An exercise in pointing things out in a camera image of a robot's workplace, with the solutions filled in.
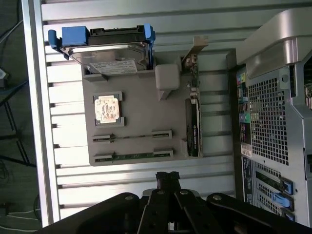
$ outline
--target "blue handle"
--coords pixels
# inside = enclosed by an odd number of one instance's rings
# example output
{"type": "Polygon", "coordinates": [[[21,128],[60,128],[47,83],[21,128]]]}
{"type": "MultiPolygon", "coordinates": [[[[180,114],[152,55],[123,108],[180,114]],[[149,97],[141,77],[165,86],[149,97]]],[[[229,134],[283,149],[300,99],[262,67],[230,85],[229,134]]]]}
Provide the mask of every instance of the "blue handle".
{"type": "Polygon", "coordinates": [[[283,207],[290,207],[291,202],[281,193],[272,193],[272,200],[279,203],[283,207]]]}

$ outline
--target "hard drive label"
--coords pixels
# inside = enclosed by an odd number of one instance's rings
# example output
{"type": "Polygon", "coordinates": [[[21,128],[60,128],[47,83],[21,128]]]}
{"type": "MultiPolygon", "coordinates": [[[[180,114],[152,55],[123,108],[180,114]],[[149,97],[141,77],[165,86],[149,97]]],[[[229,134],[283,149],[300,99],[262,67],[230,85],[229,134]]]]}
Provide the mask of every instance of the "hard drive label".
{"type": "Polygon", "coordinates": [[[121,75],[137,73],[136,62],[133,60],[90,63],[104,75],[121,75]]]}

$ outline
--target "floor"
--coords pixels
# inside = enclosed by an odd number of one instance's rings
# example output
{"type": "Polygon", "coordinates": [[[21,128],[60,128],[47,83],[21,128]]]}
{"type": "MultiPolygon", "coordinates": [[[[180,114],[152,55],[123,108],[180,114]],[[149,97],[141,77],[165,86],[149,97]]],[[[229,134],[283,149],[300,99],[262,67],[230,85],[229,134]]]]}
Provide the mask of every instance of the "floor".
{"type": "MultiPolygon", "coordinates": [[[[17,1],[0,0],[0,34],[11,28],[17,21],[17,1]]],[[[0,44],[0,68],[10,74],[9,85],[14,87],[28,79],[27,61],[24,42],[23,24],[21,24],[5,42],[0,44]]],[[[10,106],[17,127],[22,132],[22,142],[32,163],[36,163],[34,150],[33,127],[31,117],[31,104],[28,85],[23,87],[10,101],[10,106]]],[[[10,125],[4,107],[0,108],[0,135],[10,133],[10,125]]],[[[16,159],[21,159],[14,140],[0,141],[0,154],[16,159]]],[[[30,211],[38,195],[37,171],[35,168],[26,167],[5,161],[8,176],[0,179],[0,203],[9,203],[9,212],[30,211]]],[[[35,218],[33,213],[16,214],[24,217],[35,218]]],[[[36,230],[40,228],[37,220],[1,217],[0,226],[36,230]]],[[[0,229],[0,233],[15,233],[0,229]]]]}

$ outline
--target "mesh panel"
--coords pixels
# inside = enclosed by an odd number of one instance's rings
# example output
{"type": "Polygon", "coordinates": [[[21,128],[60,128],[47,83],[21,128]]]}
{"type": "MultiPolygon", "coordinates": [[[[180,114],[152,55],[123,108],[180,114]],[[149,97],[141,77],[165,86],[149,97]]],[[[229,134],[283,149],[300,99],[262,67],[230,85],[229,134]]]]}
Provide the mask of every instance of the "mesh panel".
{"type": "Polygon", "coordinates": [[[284,91],[277,78],[248,88],[253,153],[288,166],[284,91]]]}
{"type": "Polygon", "coordinates": [[[255,166],[257,168],[263,170],[263,171],[266,171],[267,173],[270,173],[273,176],[281,177],[281,173],[280,172],[278,172],[278,171],[276,171],[276,170],[274,170],[274,169],[272,169],[270,167],[264,166],[264,165],[262,165],[260,163],[257,163],[257,162],[255,163],[255,166]]]}
{"type": "Polygon", "coordinates": [[[264,196],[262,195],[258,195],[258,199],[259,201],[265,205],[266,207],[268,207],[271,211],[273,211],[275,214],[280,215],[280,210],[277,206],[275,206],[272,202],[270,202],[269,200],[267,200],[264,196]]]}

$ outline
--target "hard drive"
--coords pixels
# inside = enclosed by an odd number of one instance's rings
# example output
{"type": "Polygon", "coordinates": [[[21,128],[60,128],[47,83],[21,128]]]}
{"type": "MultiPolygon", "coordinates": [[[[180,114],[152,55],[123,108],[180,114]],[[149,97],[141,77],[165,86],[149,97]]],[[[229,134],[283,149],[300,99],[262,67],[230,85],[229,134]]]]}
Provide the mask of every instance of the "hard drive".
{"type": "Polygon", "coordinates": [[[85,26],[62,28],[62,38],[49,30],[53,49],[83,65],[92,74],[123,75],[153,68],[155,32],[150,24],[136,28],[90,29],[85,26]]]}

